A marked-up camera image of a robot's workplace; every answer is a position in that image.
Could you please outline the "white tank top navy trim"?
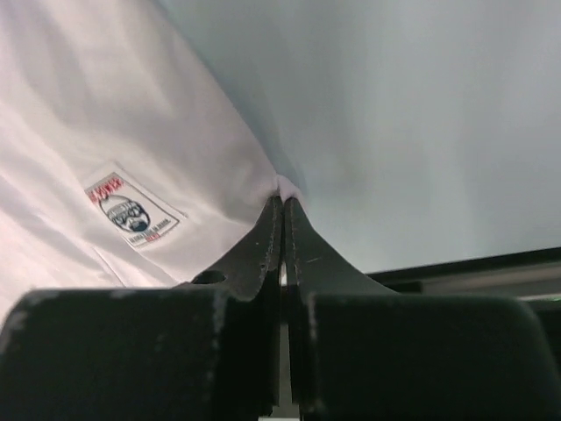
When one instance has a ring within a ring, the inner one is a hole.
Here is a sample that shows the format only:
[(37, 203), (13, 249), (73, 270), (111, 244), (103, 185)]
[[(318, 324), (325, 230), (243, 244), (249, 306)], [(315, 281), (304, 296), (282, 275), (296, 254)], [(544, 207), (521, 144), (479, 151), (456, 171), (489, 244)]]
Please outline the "white tank top navy trim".
[(297, 195), (153, 2), (2, 2), (2, 313), (188, 282)]

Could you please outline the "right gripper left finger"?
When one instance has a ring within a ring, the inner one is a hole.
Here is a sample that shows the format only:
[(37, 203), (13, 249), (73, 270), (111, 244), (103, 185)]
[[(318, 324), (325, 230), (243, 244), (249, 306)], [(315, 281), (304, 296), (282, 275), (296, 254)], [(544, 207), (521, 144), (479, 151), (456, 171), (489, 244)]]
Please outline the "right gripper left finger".
[(192, 282), (39, 289), (1, 331), (4, 420), (255, 420), (279, 399), (283, 204)]

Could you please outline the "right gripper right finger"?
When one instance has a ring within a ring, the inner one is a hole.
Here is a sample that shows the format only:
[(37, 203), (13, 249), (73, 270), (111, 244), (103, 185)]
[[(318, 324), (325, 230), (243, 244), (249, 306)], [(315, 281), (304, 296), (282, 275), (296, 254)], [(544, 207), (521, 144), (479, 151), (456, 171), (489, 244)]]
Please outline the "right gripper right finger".
[(292, 396), (304, 420), (548, 420), (536, 313), (497, 296), (402, 294), (284, 205)]

